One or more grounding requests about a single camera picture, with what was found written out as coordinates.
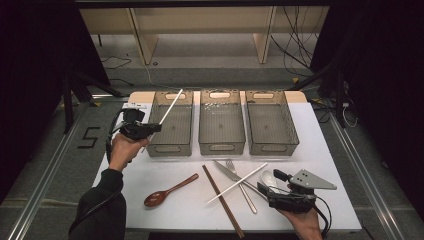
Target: hand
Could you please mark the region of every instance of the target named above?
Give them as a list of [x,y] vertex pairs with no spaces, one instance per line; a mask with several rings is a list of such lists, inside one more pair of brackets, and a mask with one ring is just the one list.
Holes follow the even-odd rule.
[[127,167],[129,161],[137,156],[142,147],[149,144],[147,139],[138,141],[131,140],[121,133],[117,133],[112,140],[112,152],[109,163],[109,169],[122,172]]
[[318,213],[315,209],[311,209],[308,213],[292,213],[277,209],[283,214],[293,225],[294,230],[302,240],[319,239],[322,240],[321,231],[319,229]]

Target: fork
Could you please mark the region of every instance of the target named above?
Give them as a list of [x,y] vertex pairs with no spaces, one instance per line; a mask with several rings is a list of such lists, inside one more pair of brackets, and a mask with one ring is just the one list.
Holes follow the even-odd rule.
[[[233,172],[234,174],[237,174],[236,168],[234,167],[234,164],[233,164],[233,162],[231,160],[226,160],[225,161],[225,164],[227,165],[227,168],[231,172]],[[244,195],[244,198],[246,199],[247,203],[249,204],[249,207],[252,210],[252,212],[255,213],[255,214],[258,213],[258,211],[256,210],[256,207],[253,204],[252,200],[250,199],[249,195],[247,195],[246,190],[244,190],[244,187],[241,184],[239,184],[239,187],[241,189],[241,192]]]

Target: plastic storage container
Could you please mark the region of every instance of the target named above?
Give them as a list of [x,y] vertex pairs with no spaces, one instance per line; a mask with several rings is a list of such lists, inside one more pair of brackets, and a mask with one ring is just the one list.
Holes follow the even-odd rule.
[[243,154],[246,136],[238,90],[202,90],[199,118],[202,155]]
[[284,91],[246,91],[250,155],[291,156],[299,145]]
[[[159,123],[168,111],[177,92],[156,92],[149,123]],[[155,133],[147,152],[150,157],[191,156],[193,125],[193,91],[183,91]]]

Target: utensil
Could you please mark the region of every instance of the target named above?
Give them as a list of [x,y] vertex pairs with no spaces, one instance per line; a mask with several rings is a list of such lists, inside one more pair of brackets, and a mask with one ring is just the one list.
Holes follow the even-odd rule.
[[144,205],[147,207],[156,207],[158,205],[160,205],[161,203],[163,203],[163,201],[165,201],[165,198],[168,196],[168,194],[170,194],[172,191],[185,186],[191,182],[193,182],[194,180],[196,180],[197,178],[199,178],[199,175],[197,173],[195,173],[193,176],[187,178],[186,180],[182,181],[181,183],[175,185],[174,187],[165,190],[165,191],[158,191],[158,192],[154,192],[152,194],[150,194],[145,200],[144,200]]
[[[225,164],[227,165],[227,168],[230,169],[231,172],[234,174],[237,174],[236,168],[234,167],[233,161],[227,160],[225,161]],[[258,210],[256,210],[255,205],[253,204],[252,200],[250,199],[249,195],[247,195],[246,190],[244,190],[243,185],[239,184],[240,190],[243,193],[244,198],[247,201],[247,204],[249,204],[250,210],[252,210],[253,213],[258,213]]]
[[230,187],[228,187],[227,189],[225,189],[223,192],[221,192],[220,194],[216,195],[214,198],[212,198],[211,200],[209,200],[207,203],[212,202],[213,200],[219,198],[222,194],[226,193],[228,190],[230,190],[231,188],[235,187],[236,185],[239,185],[241,182],[243,182],[246,178],[250,177],[252,174],[256,173],[257,171],[261,170],[262,168],[264,168],[268,163],[264,163],[262,164],[260,167],[258,167],[257,169],[253,170],[252,172],[250,172],[249,174],[247,174],[246,176],[244,176],[242,179],[238,180],[236,183],[234,183],[233,185],[231,185]]
[[[216,194],[219,194],[218,186],[216,186],[215,181],[213,180],[211,174],[208,171],[208,168],[203,165],[203,170],[205,170],[206,176],[209,178],[209,182],[212,184],[213,189],[215,190]],[[231,223],[234,226],[234,229],[236,230],[237,234],[240,238],[244,237],[244,233],[240,228],[240,225],[237,223],[236,218],[234,217],[233,213],[231,212],[230,208],[227,205],[227,202],[225,201],[224,197],[220,196],[219,201],[221,201],[222,206],[224,207],[225,212],[227,213],[228,217],[230,218]]]
[[[222,164],[220,164],[219,162],[217,162],[216,160],[213,160],[216,164],[216,166],[219,168],[219,170],[221,170],[223,173],[225,173],[225,175],[227,175],[227,177],[229,177],[231,180],[237,182],[238,180],[241,179],[240,176],[238,176],[237,174],[231,172],[228,168],[224,167]],[[259,194],[259,196],[263,197],[266,201],[268,201],[267,196],[263,195],[261,192],[259,192],[259,190],[250,182],[248,181],[243,181],[242,182],[244,185],[248,186],[250,189],[252,189],[253,191],[255,191],[257,194]]]
[[280,191],[277,189],[277,180],[270,171],[263,171],[261,174],[261,180],[265,184],[265,186],[268,186],[273,192],[280,193]]

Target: black sleeve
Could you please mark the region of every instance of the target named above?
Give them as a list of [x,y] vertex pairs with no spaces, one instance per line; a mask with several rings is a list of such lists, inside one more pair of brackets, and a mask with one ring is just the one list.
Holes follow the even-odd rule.
[[121,194],[122,177],[121,172],[106,169],[99,184],[81,197],[70,240],[124,239],[127,205]]

